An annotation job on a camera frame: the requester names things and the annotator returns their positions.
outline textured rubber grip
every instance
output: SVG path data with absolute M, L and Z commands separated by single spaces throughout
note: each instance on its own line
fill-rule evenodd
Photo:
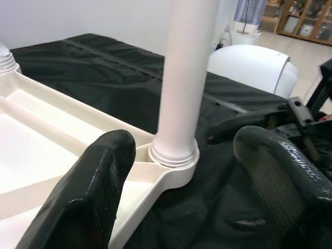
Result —
M 16 248 L 107 248 L 134 159 L 129 132 L 98 138 L 56 184 Z

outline white plastic tray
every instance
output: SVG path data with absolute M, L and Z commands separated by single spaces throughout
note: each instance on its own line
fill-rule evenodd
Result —
M 151 162 L 153 135 L 19 73 L 0 75 L 0 248 L 13 249 L 58 180 L 105 132 L 128 130 L 136 160 L 109 246 L 122 248 L 159 195 L 187 184 L 195 165 Z

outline white cylindrical post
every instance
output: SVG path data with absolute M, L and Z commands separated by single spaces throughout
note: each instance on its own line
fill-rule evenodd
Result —
M 195 132 L 218 0 L 172 0 L 158 132 L 149 154 L 169 167 L 196 163 Z

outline white wall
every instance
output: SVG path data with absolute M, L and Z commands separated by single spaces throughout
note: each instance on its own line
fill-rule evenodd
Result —
M 4 1 L 0 40 L 9 48 L 96 33 L 159 54 L 166 51 L 170 0 Z M 220 2 L 215 40 L 232 19 L 237 1 Z
M 220 37 L 227 25 L 232 25 L 239 0 L 220 0 L 214 42 L 220 42 Z

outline table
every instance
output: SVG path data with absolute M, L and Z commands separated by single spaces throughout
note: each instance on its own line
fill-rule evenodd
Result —
M 162 56 L 94 34 L 12 53 L 26 76 L 156 133 Z M 205 132 L 212 123 L 236 115 L 232 105 L 258 110 L 283 103 L 281 97 L 208 73 L 196 133 L 201 157 L 193 179 L 160 196 L 125 248 L 271 248 L 265 232 L 232 225 L 263 214 L 232 141 L 209 145 Z

